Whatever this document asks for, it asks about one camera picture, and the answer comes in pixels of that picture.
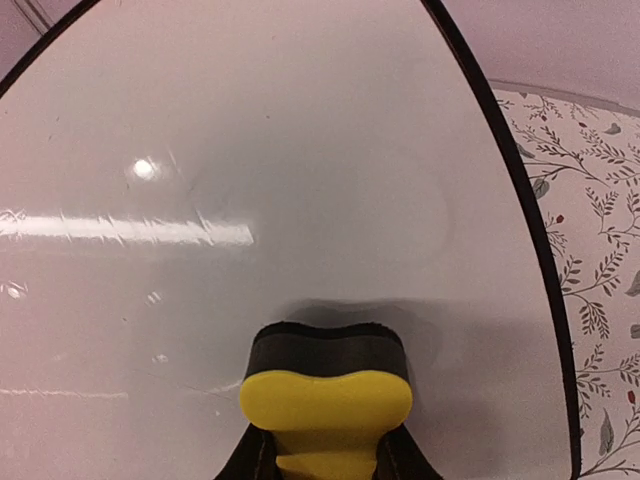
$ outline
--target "floral print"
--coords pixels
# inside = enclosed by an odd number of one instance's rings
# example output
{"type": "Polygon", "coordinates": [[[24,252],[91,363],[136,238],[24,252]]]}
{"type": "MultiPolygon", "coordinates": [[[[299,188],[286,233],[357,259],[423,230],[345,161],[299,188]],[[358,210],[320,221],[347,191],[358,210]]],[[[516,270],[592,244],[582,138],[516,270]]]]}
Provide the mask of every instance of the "floral print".
{"type": "Polygon", "coordinates": [[[558,269],[576,363],[581,478],[640,479],[640,119],[494,93],[558,269]]]}

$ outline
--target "glossy white surface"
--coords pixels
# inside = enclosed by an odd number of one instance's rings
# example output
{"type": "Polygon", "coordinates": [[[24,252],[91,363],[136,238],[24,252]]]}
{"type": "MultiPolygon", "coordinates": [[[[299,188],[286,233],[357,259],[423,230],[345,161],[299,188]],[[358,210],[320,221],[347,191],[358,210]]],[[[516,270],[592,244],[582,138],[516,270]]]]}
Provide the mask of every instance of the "glossy white surface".
{"type": "Polygon", "coordinates": [[[533,246],[419,2],[103,1],[0,144],[3,478],[212,478],[253,335],[309,299],[396,306],[446,478],[569,477],[533,246]]]}

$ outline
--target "black border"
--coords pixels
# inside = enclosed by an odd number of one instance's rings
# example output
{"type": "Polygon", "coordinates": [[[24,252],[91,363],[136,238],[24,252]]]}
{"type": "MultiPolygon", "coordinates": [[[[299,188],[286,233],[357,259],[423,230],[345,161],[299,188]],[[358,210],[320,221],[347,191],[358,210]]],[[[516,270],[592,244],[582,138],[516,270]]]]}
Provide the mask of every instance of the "black border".
{"type": "MultiPolygon", "coordinates": [[[[0,98],[11,88],[27,68],[40,56],[40,54],[53,41],[58,38],[76,20],[89,11],[100,0],[81,0],[62,19],[49,30],[22,59],[0,80],[0,98]]],[[[562,365],[565,400],[567,403],[567,415],[569,419],[569,436],[571,442],[571,479],[580,476],[582,455],[580,444],[580,417],[578,413],[578,389],[575,383],[576,373],[571,346],[571,334],[567,321],[567,313],[564,306],[558,272],[551,252],[551,246],[547,239],[542,215],[538,208],[538,202],[529,183],[529,177],[524,168],[515,141],[509,131],[509,126],[502,116],[500,107],[493,96],[489,83],[484,77],[478,62],[474,58],[469,46],[456,27],[453,19],[447,12],[441,0],[420,0],[425,10],[434,23],[440,29],[452,53],[456,57],[460,68],[473,91],[482,113],[484,114],[491,132],[496,140],[498,149],[502,153],[505,165],[511,176],[511,181],[516,190],[518,200],[529,227],[529,233],[533,241],[544,285],[549,297],[549,306],[555,327],[562,365]]]]}

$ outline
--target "floral wallpaper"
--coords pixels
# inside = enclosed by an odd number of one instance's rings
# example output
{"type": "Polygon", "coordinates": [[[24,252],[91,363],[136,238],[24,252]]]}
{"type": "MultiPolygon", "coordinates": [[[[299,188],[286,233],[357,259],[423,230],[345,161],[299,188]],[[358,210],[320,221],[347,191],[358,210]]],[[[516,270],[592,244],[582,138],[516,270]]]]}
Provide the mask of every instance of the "floral wallpaper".
{"type": "Polygon", "coordinates": [[[558,268],[576,362],[581,478],[640,479],[640,118],[494,93],[558,268]]]}

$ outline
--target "gray leaf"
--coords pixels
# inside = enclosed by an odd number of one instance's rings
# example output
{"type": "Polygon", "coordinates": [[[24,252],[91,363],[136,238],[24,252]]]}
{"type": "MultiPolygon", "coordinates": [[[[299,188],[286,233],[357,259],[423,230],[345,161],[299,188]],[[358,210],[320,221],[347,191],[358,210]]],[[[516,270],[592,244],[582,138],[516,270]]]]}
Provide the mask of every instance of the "gray leaf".
{"type": "Polygon", "coordinates": [[[518,152],[520,152],[520,155],[522,155],[525,158],[536,158],[536,156],[531,153],[528,152],[527,150],[524,149],[524,147],[522,145],[520,145],[518,142],[516,142],[516,145],[518,146],[518,152]]]}
{"type": "Polygon", "coordinates": [[[622,129],[620,128],[620,125],[618,125],[617,123],[612,123],[611,126],[604,131],[604,133],[606,133],[607,135],[617,135],[621,131],[622,129]]]}
{"type": "Polygon", "coordinates": [[[629,290],[624,293],[630,297],[637,297],[640,295],[640,271],[636,273],[635,277],[633,277],[633,282],[631,282],[629,290]]]}
{"type": "Polygon", "coordinates": [[[535,182],[533,182],[533,193],[535,193],[536,198],[540,200],[544,197],[549,191],[549,182],[538,178],[535,182]]]}
{"type": "Polygon", "coordinates": [[[604,410],[604,420],[600,427],[600,456],[606,455],[613,448],[613,427],[607,410],[604,410]]]}

